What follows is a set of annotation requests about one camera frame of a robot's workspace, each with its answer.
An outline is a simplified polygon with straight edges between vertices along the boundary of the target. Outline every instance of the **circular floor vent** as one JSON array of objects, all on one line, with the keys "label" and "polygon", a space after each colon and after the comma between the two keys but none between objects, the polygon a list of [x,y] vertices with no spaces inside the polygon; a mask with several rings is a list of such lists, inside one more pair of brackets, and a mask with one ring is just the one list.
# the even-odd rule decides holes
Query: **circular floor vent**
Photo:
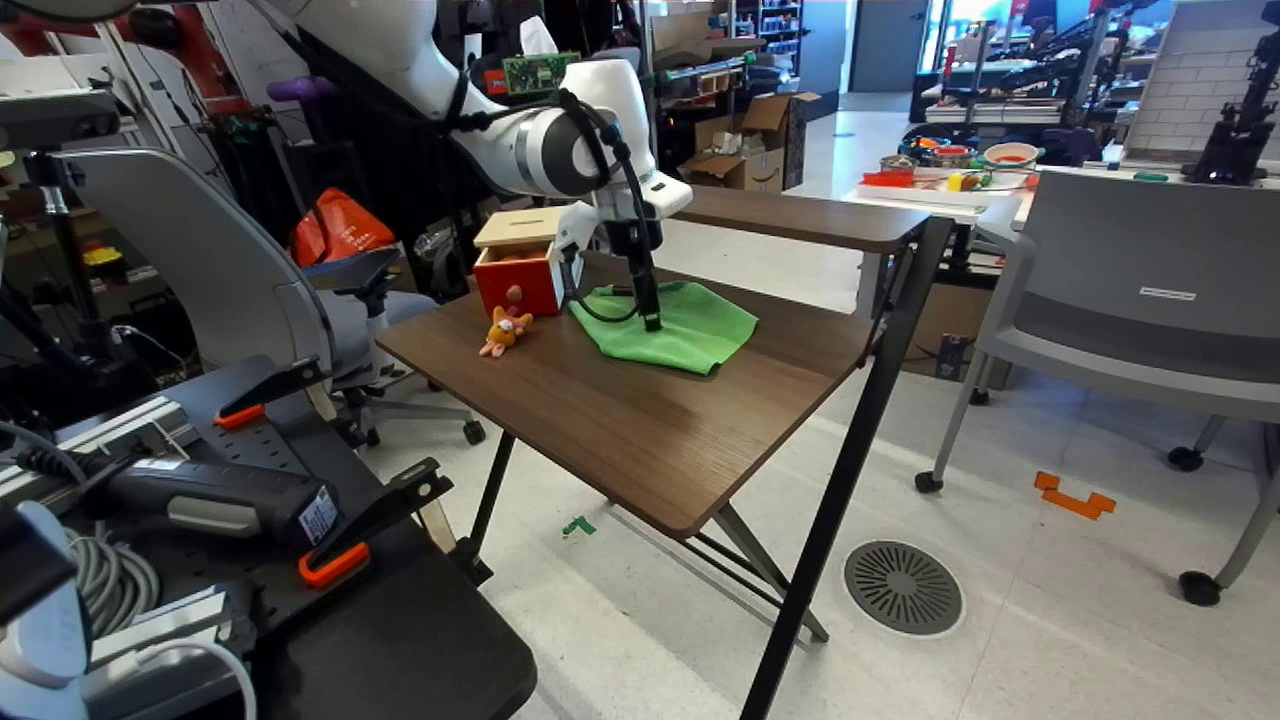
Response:
[{"label": "circular floor vent", "polygon": [[845,585],[873,619],[907,637],[947,634],[965,609],[941,560],[892,540],[854,547],[845,560]]}]

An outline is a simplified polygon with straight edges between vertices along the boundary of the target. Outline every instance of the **gray floor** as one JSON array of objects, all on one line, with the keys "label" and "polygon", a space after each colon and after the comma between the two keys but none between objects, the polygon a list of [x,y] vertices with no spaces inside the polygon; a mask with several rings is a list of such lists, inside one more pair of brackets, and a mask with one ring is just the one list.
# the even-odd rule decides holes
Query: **gray floor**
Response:
[{"label": "gray floor", "polygon": [[[867,109],[888,113],[812,124],[800,193],[841,197],[892,152],[904,118],[892,102]],[[859,258],[671,223],[659,263],[848,311]],[[785,569],[800,551],[859,380],[739,492],[739,512]],[[1189,609],[1167,585],[1185,569],[1215,569],[1231,547],[1255,492],[1252,429],[1231,429],[1196,475],[1177,475],[1159,451],[1189,439],[1196,418],[1024,378],[970,411],[947,492],[920,499],[910,471],[927,468],[951,400],[957,383],[898,380],[816,595],[830,645],[793,653],[780,720],[1280,711],[1280,533],[1212,612]],[[423,451],[454,481],[444,510],[462,529],[492,439],[462,450],[454,429],[387,422],[368,463],[387,475]],[[1107,492],[1119,510],[1095,523],[1063,515],[1032,490],[1040,468],[1061,471],[1066,492]],[[576,515],[594,533],[562,536]],[[965,590],[965,619],[934,639],[873,625],[841,585],[845,557],[863,540],[907,540],[941,557]],[[483,595],[538,664],[538,694],[520,716],[734,716],[768,612],[724,592],[545,456],[514,450],[483,557],[495,569]]]}]

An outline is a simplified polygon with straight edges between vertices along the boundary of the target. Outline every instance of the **chair seat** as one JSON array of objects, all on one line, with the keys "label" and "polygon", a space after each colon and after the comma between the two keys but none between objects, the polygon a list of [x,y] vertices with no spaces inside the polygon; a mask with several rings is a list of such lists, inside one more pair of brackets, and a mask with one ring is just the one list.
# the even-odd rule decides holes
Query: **chair seat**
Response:
[{"label": "chair seat", "polygon": [[1147,369],[1147,366],[1053,343],[1018,327],[993,333],[982,352],[1018,369],[1040,369],[1061,380],[1107,387],[1119,397],[1140,397],[1152,405],[1280,425],[1280,383]]},{"label": "chair seat", "polygon": [[[368,311],[354,296],[315,291],[330,327],[330,369],[350,372],[368,366]],[[431,296],[419,291],[387,291],[387,325],[404,325],[438,308]]]}]

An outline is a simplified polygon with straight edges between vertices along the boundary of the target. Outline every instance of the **green cloth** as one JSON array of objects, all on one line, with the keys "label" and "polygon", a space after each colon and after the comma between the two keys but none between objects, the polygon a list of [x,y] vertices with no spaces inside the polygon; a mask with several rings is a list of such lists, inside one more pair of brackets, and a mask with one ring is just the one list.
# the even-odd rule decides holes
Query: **green cloth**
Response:
[{"label": "green cloth", "polygon": [[[582,306],[590,306],[594,317],[623,317],[634,308],[634,296],[594,288],[582,296]],[[578,299],[571,299],[568,308],[603,357],[679,369],[694,378],[710,378],[755,333],[752,311],[734,308],[703,285],[659,288],[659,333],[645,333],[639,317],[626,317],[623,325],[594,319],[578,308]]]}]

